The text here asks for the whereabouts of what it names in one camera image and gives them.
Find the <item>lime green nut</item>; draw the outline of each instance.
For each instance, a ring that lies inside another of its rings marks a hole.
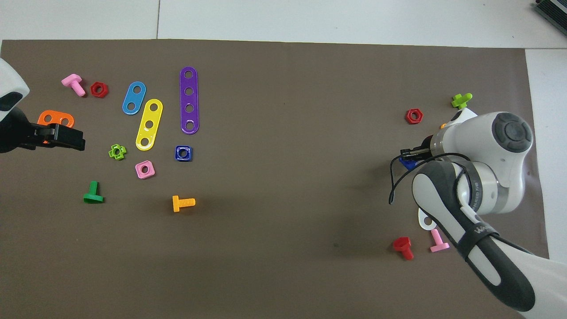
[[[471,93],[466,93],[465,95],[457,94],[453,97],[453,102],[451,102],[451,104],[453,105],[453,107],[458,107],[459,110],[462,110],[467,107],[467,102],[471,99]]]
[[[117,161],[122,161],[124,159],[124,154],[126,154],[126,148],[119,144],[112,145],[108,152],[108,155]]]
[[[83,195],[83,201],[87,204],[102,203],[104,197],[96,194],[96,189],[99,187],[99,182],[92,181],[88,187],[88,193]]]

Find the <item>black strap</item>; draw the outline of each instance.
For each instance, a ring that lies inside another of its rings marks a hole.
[[[471,250],[476,246],[481,239],[491,234],[498,234],[492,226],[488,223],[480,222],[472,225],[469,229],[464,232],[464,235],[459,240],[457,244],[457,250],[459,254],[464,258],[467,259],[468,254]]]

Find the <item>yellow-orange screw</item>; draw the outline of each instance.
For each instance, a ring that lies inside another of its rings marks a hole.
[[[174,195],[172,197],[174,201],[174,212],[178,213],[180,207],[191,207],[195,206],[195,198],[179,199],[179,196]]]

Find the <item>yellow three-hole plate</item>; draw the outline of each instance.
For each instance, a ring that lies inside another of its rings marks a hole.
[[[136,137],[136,147],[139,150],[149,150],[154,146],[162,111],[163,104],[160,100],[151,99],[146,102],[138,129],[138,137]]]

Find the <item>pink nut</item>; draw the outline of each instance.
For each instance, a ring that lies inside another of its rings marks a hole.
[[[431,235],[433,236],[433,240],[435,241],[435,246],[430,248],[432,253],[449,248],[449,244],[443,242],[443,240],[441,239],[437,228],[431,230]]]
[[[80,76],[73,73],[70,76],[62,79],[61,83],[66,87],[71,87],[77,95],[84,96],[87,93],[84,91],[83,87],[81,87],[81,85],[79,84],[79,82],[82,80],[83,79],[81,79]]]
[[[138,178],[141,179],[146,179],[148,177],[154,176],[154,165],[150,161],[143,161],[141,163],[138,163],[136,164],[136,173],[138,174]]]

